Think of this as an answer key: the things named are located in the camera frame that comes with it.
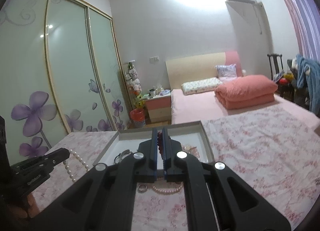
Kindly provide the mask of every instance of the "wardrobe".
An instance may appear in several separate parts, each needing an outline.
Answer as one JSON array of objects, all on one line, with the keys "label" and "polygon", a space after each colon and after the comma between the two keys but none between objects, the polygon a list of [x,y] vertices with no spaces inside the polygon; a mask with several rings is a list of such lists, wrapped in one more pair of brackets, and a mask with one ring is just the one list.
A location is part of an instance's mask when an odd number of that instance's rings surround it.
[{"label": "wardrobe", "polygon": [[124,130],[130,102],[112,18],[82,0],[7,0],[0,115],[10,164],[71,132]]}]

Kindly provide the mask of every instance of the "curtain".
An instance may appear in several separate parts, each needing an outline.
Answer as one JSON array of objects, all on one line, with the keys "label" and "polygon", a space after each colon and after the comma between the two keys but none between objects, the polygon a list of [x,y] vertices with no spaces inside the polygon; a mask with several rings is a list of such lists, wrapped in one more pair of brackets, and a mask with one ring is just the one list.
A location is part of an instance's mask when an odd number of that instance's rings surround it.
[{"label": "curtain", "polygon": [[320,12],[314,0],[284,0],[297,36],[299,54],[320,62]]}]

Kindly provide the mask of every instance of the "pink bed sheet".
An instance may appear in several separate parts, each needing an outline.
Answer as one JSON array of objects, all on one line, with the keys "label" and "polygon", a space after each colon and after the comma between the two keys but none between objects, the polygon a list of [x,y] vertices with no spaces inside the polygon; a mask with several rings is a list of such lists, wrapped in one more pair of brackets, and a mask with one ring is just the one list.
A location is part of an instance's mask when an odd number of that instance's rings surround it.
[{"label": "pink bed sheet", "polygon": [[172,124],[188,123],[200,120],[214,120],[228,115],[239,114],[269,107],[275,104],[281,104],[281,107],[284,110],[295,116],[301,122],[305,123],[320,136],[320,119],[315,114],[281,98],[278,95],[275,95],[275,101],[271,103],[229,111],[219,103],[214,92],[184,95],[181,89],[174,89],[171,93],[171,100]]}]

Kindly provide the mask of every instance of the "white tray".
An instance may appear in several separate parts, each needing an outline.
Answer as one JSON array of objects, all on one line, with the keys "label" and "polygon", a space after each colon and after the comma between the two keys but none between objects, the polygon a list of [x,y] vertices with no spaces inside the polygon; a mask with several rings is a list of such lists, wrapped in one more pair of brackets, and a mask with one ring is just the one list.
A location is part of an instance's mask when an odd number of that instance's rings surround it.
[{"label": "white tray", "polygon": [[[156,127],[162,131],[163,126]],[[184,124],[175,124],[166,126],[171,139],[179,141],[181,145],[196,146],[200,155],[199,160],[204,163],[213,164],[214,156],[209,145],[207,135],[200,121]],[[99,154],[93,165],[99,162],[106,165],[113,165],[114,158],[122,151],[129,149],[136,152],[139,144],[150,140],[152,128],[141,128],[119,131],[108,142],[103,151]],[[158,150],[158,170],[163,170],[163,161]]]}]

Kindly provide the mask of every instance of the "triangular cutout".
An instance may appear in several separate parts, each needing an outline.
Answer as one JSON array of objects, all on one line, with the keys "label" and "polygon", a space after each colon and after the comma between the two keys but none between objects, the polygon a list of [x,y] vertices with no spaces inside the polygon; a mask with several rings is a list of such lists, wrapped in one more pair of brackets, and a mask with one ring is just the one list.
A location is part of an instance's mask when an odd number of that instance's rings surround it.
[{"label": "triangular cutout", "polygon": [[236,198],[239,209],[245,212],[251,208],[257,206],[258,201],[234,178],[228,178],[230,188]]},{"label": "triangular cutout", "polygon": [[74,213],[79,213],[81,211],[82,205],[87,193],[92,185],[92,180],[88,180],[81,187],[79,187],[71,196],[69,196],[62,205]]}]

